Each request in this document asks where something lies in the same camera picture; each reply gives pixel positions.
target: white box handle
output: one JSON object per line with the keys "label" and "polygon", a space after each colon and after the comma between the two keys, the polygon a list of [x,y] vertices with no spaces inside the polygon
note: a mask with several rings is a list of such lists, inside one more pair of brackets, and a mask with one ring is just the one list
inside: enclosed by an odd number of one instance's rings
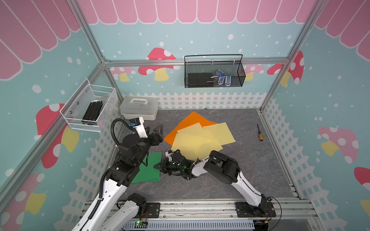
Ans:
{"label": "white box handle", "polygon": [[148,100],[147,99],[139,99],[139,98],[134,98],[130,101],[130,103],[134,102],[134,101],[143,101],[145,104],[148,103]]}

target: yellow paper sheet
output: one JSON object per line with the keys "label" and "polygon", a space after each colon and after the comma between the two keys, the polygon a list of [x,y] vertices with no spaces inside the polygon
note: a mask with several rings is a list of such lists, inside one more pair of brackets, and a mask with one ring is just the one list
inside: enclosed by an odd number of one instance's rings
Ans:
{"label": "yellow paper sheet", "polygon": [[204,131],[210,132],[215,137],[216,141],[221,145],[234,143],[235,139],[232,136],[226,123],[219,123],[203,127]]}
{"label": "yellow paper sheet", "polygon": [[[199,139],[200,142],[190,142],[188,140],[183,140],[183,136],[191,135],[192,138]],[[187,128],[178,130],[178,134],[174,140],[174,145],[172,146],[172,151],[180,149],[181,154],[188,160],[196,161],[197,158],[200,160],[209,156],[212,150],[219,151],[222,146],[217,142],[215,137],[209,131],[205,131],[200,123],[196,123]]]}

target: black cable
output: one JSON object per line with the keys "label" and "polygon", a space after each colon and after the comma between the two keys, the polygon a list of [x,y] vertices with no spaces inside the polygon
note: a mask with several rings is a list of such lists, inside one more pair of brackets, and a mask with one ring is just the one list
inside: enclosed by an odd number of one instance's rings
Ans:
{"label": "black cable", "polygon": [[101,179],[100,179],[100,183],[99,183],[99,200],[96,201],[96,204],[94,206],[94,208],[92,209],[88,219],[91,220],[95,214],[95,212],[97,211],[100,203],[101,203],[101,199],[103,198],[103,185],[104,185],[104,181],[105,181],[105,177],[107,175],[107,173],[109,172],[109,169],[107,169],[103,175],[101,176]]}
{"label": "black cable", "polygon": [[117,137],[115,136],[114,134],[114,125],[118,122],[118,121],[121,121],[128,129],[130,129],[131,131],[133,131],[136,135],[139,135],[138,132],[136,131],[135,128],[131,127],[125,120],[121,119],[121,118],[117,118],[115,120],[112,121],[112,124],[111,124],[111,136],[112,136],[112,139],[113,141],[117,144],[117,146],[120,144],[117,140]]}
{"label": "black cable", "polygon": [[269,229],[268,231],[273,230],[273,229],[278,225],[278,223],[279,223],[279,221],[280,221],[280,219],[281,219],[281,217],[282,217],[281,205],[280,205],[280,203],[279,203],[279,201],[278,201],[277,199],[275,199],[275,200],[277,201],[277,203],[279,204],[279,207],[280,207],[280,217],[279,217],[279,220],[277,221],[277,223],[274,225],[274,227],[272,227],[272,228],[271,228],[271,229]]}

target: black wire basket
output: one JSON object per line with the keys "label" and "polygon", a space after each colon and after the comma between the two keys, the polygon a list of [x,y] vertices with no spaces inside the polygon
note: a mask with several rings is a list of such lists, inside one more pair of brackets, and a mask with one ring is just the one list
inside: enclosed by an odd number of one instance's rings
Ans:
{"label": "black wire basket", "polygon": [[186,55],[185,88],[243,86],[243,55]]}

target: plastic storage box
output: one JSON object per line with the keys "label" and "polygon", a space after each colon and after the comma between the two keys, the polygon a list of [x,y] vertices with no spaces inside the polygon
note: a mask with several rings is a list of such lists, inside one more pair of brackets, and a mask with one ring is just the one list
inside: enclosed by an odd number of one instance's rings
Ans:
{"label": "plastic storage box", "polygon": [[120,106],[121,114],[125,119],[133,119],[142,116],[144,120],[155,120],[158,112],[156,98],[127,96]]}

